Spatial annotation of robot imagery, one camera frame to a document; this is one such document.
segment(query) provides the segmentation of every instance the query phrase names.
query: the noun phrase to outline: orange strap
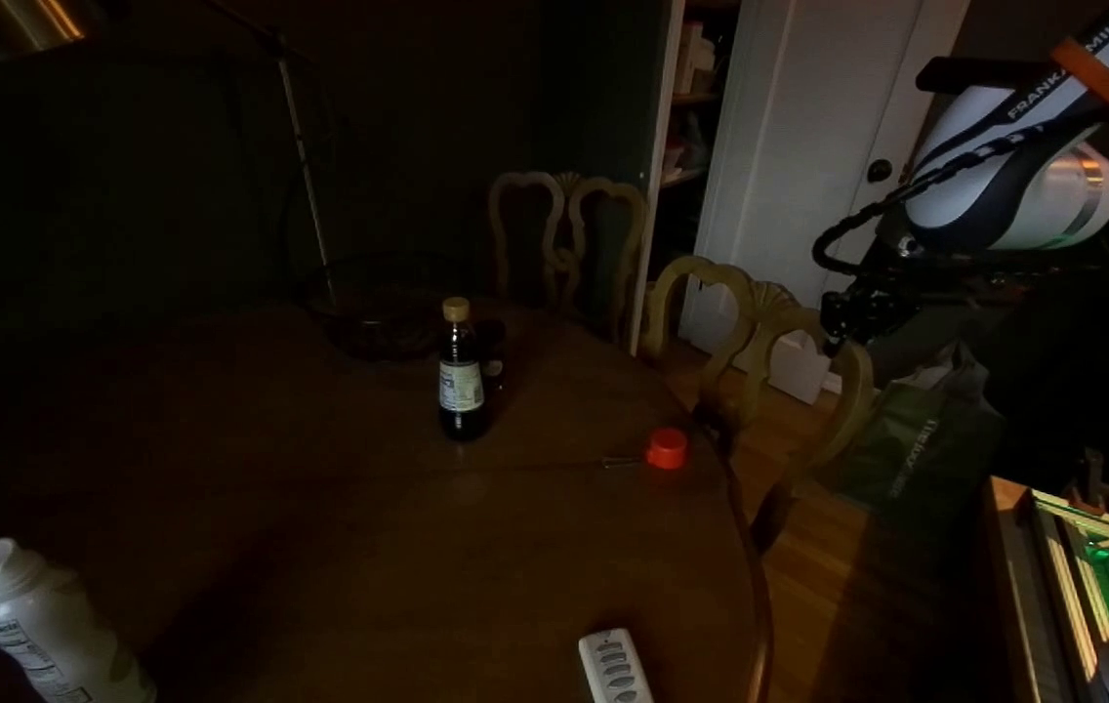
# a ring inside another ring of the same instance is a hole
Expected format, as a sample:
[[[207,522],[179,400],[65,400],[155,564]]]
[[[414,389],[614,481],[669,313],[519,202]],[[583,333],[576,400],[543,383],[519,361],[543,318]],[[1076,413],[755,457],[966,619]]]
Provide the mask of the orange strap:
[[[1061,42],[1053,47],[1053,63],[1058,63],[1067,76],[1072,76],[1076,81],[1087,81],[1091,95],[1096,95],[1096,97],[1109,107],[1109,68],[1106,68],[1095,50],[1087,50],[1087,47],[1072,42],[1072,39],[1061,39]]]

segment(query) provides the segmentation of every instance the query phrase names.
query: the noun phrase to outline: bottle label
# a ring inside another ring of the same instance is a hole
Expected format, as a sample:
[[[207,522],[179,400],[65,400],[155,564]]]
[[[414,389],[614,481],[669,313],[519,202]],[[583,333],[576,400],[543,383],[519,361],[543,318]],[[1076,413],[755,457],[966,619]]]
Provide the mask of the bottle label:
[[[51,651],[35,643],[19,626],[0,626],[0,650],[23,667],[32,689],[56,703],[84,703],[82,689],[71,689],[56,667]]]
[[[437,402],[448,413],[474,413],[484,406],[479,365],[440,365]]]

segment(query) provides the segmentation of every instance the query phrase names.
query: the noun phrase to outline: wooden chair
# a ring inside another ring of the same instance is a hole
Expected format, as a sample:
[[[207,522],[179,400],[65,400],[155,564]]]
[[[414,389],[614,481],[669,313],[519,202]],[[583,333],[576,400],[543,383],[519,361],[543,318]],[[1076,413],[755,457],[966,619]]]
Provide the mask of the wooden chair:
[[[828,344],[825,324],[811,307],[803,307],[783,285],[773,281],[755,281],[750,289],[750,318],[755,318],[755,333],[747,353],[739,357],[739,366],[747,373],[747,410],[740,422],[766,422],[761,417],[761,395],[770,389],[773,380],[773,353],[783,335],[802,333],[807,335],[815,349]],[[815,435],[815,443],[802,444],[794,470],[783,478],[778,478],[755,521],[750,521],[750,538],[755,547],[766,553],[778,535],[789,522],[789,513],[802,497],[803,481],[820,481],[820,473],[839,461],[839,453],[858,438],[858,430],[872,417],[875,406],[875,366],[863,344],[842,340],[833,353],[833,373],[839,376],[839,395],[833,406],[828,427]]]
[[[698,253],[670,257],[658,277],[649,285],[645,298],[645,328],[639,328],[639,361],[664,366],[669,357],[681,357],[670,333],[674,333],[674,305],[682,301],[681,293],[688,285],[717,285],[727,298],[739,305],[739,320],[729,324],[727,340],[705,357],[696,380],[696,395],[682,400],[696,413],[696,422],[709,435],[716,449],[729,465],[734,438],[747,422],[747,402],[739,400],[740,383],[734,380],[734,361],[750,349],[755,335],[755,301],[750,301],[750,274],[739,266],[717,266]],[[770,589],[757,557],[757,609],[770,612]],[[766,701],[770,689],[770,659],[773,659],[773,628],[770,619],[761,619],[761,637],[757,637],[757,659],[755,659],[755,695]]]
[[[548,212],[540,224],[543,293],[548,293],[548,305],[570,307],[575,289],[583,285],[584,241],[583,238],[560,241],[565,195],[563,195],[560,175],[549,171],[504,171],[491,181],[489,189],[491,289],[498,298],[511,293],[514,227],[507,224],[507,199],[514,199],[519,190],[548,195]]]
[[[729,373],[734,373],[734,361],[747,353],[747,344],[755,335],[750,274],[739,270],[739,266],[698,257],[698,253],[670,257],[658,270],[658,277],[649,285],[649,298],[645,298],[639,357],[649,365],[669,361],[670,333],[674,333],[670,313],[682,301],[681,293],[682,293],[688,281],[724,285],[739,305],[739,320],[727,333],[727,340],[698,366],[696,400],[691,400],[691,413],[701,422],[701,430],[716,435],[716,444],[724,449],[724,457],[729,457],[734,438],[747,427],[747,402],[739,400],[740,383],[729,383]]]
[[[543,190],[540,270],[543,305],[591,320],[608,340],[630,335],[631,289],[645,250],[645,190],[636,182],[583,175],[583,171],[504,171],[489,189],[489,232],[494,263],[494,293],[511,293],[511,257],[519,227],[507,227],[507,199]],[[621,212],[623,232],[597,227],[602,214]]]
[[[631,289],[636,289],[636,274],[639,274],[639,250],[645,250],[645,236],[649,236],[649,206],[645,206],[645,190],[636,182],[621,182],[621,181],[604,181],[604,175],[591,175],[591,181],[570,181],[570,199],[565,199],[565,218],[570,218],[570,238],[583,248],[597,248],[597,250],[614,250],[614,263],[602,263],[592,270],[608,274],[608,293],[602,301],[602,333],[616,344],[630,340],[630,318],[631,318]],[[604,241],[602,232],[592,232],[591,214],[604,212],[604,206],[621,206],[623,212],[623,236],[616,248]]]

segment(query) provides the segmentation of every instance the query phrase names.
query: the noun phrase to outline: clear plastic bottle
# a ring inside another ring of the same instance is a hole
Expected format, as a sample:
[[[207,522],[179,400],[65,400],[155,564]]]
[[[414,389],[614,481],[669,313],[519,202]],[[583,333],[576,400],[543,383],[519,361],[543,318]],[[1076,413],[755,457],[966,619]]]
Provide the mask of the clear plastic bottle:
[[[75,572],[0,538],[0,650],[41,703],[153,703],[138,655],[94,612]]]

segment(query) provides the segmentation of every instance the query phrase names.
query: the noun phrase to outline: wooden table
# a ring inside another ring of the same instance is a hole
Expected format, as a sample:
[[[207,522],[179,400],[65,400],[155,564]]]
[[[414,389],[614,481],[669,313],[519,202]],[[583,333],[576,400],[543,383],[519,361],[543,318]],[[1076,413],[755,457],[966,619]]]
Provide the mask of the wooden table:
[[[636,633],[658,703],[757,695],[766,589],[729,481],[664,383],[504,313],[489,438],[435,361],[368,365],[287,305],[61,361],[0,402],[0,535],[84,579],[163,701],[591,701],[575,639]],[[0,655],[0,703],[26,701]]]

